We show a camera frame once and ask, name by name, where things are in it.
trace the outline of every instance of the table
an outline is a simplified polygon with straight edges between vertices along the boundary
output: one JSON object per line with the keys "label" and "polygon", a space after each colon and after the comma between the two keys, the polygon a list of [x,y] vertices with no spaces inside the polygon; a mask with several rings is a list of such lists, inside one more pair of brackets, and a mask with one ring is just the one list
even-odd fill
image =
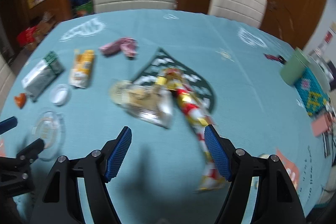
{"label": "table", "polygon": [[[128,60],[122,53],[105,58],[98,52],[101,45],[126,36],[138,41],[136,59]],[[63,113],[66,137],[58,155],[70,159],[102,148],[127,125],[132,129],[132,144],[118,176],[107,184],[121,222],[214,223],[228,184],[217,191],[194,192],[204,158],[183,114],[175,109],[167,130],[131,117],[108,97],[113,81],[131,79],[158,47],[210,83],[217,98],[212,117],[221,136],[252,156],[270,155],[278,150],[297,166],[297,191],[307,215],[326,184],[331,157],[324,158],[322,138],[313,136],[310,118],[300,105],[296,89],[282,81],[282,65],[263,55],[280,54],[288,59],[293,49],[246,24],[204,14],[126,10],[60,23],[29,58],[8,95],[0,119],[14,115],[18,125],[1,136],[6,155],[14,157],[22,148],[44,107]],[[57,84],[68,83],[75,48],[81,52],[96,51],[92,84],[87,89],[72,90],[66,105],[53,106],[50,90]],[[21,79],[50,50],[58,54],[66,71],[36,103],[28,100],[22,110],[18,109],[13,96],[23,91]],[[35,195],[53,163],[37,160],[32,165]],[[92,218],[83,179],[79,179],[79,189],[89,224]],[[256,190],[251,187],[244,223],[251,219],[255,195]],[[31,214],[32,199],[32,194],[15,198],[23,218]]]}

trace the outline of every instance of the green basket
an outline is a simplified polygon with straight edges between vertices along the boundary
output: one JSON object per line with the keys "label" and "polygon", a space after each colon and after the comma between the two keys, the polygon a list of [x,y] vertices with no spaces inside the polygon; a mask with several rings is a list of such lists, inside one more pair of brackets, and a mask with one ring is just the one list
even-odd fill
{"label": "green basket", "polygon": [[76,15],[80,17],[91,15],[93,12],[93,2],[91,0],[88,3],[75,7],[74,10]]}

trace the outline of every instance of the yellow package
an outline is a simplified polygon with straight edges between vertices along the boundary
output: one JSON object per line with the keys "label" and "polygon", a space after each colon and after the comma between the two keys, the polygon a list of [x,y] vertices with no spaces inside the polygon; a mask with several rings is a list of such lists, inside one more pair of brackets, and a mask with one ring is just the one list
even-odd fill
{"label": "yellow package", "polygon": [[94,59],[94,50],[85,50],[82,54],[75,50],[75,61],[69,76],[70,85],[78,88],[86,88],[89,85]]}

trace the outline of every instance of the pink object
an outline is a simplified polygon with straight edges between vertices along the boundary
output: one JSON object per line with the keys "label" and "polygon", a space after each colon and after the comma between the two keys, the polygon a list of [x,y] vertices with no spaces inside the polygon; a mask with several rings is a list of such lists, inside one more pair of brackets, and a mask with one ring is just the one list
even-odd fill
{"label": "pink object", "polygon": [[332,120],[328,112],[324,113],[311,123],[311,127],[313,129],[313,134],[315,137],[318,137],[322,133],[328,131],[330,126],[332,126]]}
{"label": "pink object", "polygon": [[122,50],[125,56],[134,57],[137,54],[137,52],[135,51],[136,48],[136,40],[130,37],[122,37],[114,42],[101,46],[99,50],[103,55],[116,54],[117,52]]}

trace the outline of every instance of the pink cloth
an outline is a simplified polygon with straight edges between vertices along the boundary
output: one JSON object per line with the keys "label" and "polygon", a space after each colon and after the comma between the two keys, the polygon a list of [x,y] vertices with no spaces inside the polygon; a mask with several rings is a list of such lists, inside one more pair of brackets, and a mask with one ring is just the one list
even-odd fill
{"label": "pink cloth", "polygon": [[114,42],[101,46],[99,50],[103,55],[116,54],[117,52],[122,50],[125,56],[134,57],[137,54],[136,48],[137,48],[136,40],[130,37],[122,37]]}

